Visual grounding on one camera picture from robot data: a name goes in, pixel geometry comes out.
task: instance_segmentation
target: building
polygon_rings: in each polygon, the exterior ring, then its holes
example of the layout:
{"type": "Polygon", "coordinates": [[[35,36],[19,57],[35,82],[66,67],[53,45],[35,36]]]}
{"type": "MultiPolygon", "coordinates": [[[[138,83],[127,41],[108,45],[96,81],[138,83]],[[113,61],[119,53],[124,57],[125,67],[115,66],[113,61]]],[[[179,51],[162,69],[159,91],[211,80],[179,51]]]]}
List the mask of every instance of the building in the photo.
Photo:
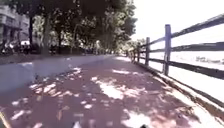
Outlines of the building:
{"type": "Polygon", "coordinates": [[[29,40],[29,18],[0,5],[0,44],[29,40]]]}

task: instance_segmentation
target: wooden fence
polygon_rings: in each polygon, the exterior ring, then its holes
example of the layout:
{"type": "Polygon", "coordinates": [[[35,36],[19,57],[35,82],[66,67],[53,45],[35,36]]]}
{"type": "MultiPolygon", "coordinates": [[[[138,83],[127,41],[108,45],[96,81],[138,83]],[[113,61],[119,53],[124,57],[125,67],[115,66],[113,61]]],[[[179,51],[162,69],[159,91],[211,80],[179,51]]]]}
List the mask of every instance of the wooden fence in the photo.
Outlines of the wooden fence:
{"type": "Polygon", "coordinates": [[[211,18],[205,22],[195,24],[189,28],[183,29],[180,32],[171,33],[171,26],[169,24],[165,25],[165,37],[159,38],[157,40],[151,41],[150,38],[146,38],[146,44],[138,45],[136,49],[130,51],[130,55],[133,61],[140,63],[140,59],[145,60],[145,66],[148,66],[150,61],[158,62],[163,64],[163,74],[168,75],[169,66],[174,66],[190,71],[194,71],[196,73],[201,73],[207,76],[224,79],[224,71],[219,69],[207,68],[192,64],[180,63],[175,61],[170,61],[170,54],[173,51],[224,51],[224,42],[216,42],[216,43],[201,43],[201,44],[193,44],[193,45],[184,45],[171,47],[171,42],[173,38],[189,34],[192,32],[200,31],[205,28],[217,26],[220,24],[224,24],[224,14],[211,18]],[[150,50],[150,46],[161,41],[165,41],[164,49],[156,49],[150,50]],[[150,58],[150,53],[156,52],[164,52],[164,59],[156,59],[150,58]]]}

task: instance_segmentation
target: tree canopy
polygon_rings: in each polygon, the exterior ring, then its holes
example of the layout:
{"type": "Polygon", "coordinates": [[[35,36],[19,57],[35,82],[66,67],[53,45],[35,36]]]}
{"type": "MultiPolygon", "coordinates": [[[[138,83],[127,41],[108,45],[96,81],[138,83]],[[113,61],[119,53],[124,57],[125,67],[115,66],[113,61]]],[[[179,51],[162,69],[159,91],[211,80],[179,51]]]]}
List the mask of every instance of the tree canopy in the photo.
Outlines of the tree canopy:
{"type": "Polygon", "coordinates": [[[115,50],[135,33],[135,6],[126,0],[5,0],[19,14],[44,19],[43,46],[47,50],[50,31],[55,31],[60,48],[63,34],[70,33],[71,45],[115,50]]]}

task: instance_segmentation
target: fence post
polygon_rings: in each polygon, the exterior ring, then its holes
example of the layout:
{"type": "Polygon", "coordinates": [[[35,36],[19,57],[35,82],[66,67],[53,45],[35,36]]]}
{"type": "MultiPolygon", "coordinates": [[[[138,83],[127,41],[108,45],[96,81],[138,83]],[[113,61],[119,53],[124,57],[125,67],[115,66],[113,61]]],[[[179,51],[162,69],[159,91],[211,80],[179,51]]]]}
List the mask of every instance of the fence post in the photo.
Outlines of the fence post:
{"type": "Polygon", "coordinates": [[[138,54],[137,62],[139,63],[140,62],[140,43],[138,43],[138,46],[137,46],[137,54],[138,54]]]}
{"type": "Polygon", "coordinates": [[[170,52],[171,52],[171,27],[169,24],[165,25],[165,55],[164,55],[164,64],[163,64],[163,74],[168,75],[169,73],[169,64],[170,61],[170,52]]]}
{"type": "Polygon", "coordinates": [[[148,66],[149,65],[149,52],[150,52],[150,38],[147,37],[146,38],[146,46],[145,46],[145,65],[148,66]]]}

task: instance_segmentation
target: red brick pavement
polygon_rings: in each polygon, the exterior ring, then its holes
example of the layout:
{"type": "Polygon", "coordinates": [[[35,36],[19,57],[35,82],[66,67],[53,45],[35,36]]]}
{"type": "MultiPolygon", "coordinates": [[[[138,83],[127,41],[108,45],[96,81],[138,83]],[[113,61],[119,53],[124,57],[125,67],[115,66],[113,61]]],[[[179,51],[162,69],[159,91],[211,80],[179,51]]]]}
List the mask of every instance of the red brick pavement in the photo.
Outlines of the red brick pavement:
{"type": "Polygon", "coordinates": [[[75,122],[82,128],[210,127],[193,104],[126,60],[82,65],[2,93],[0,106],[13,128],[72,128],[75,122]]]}

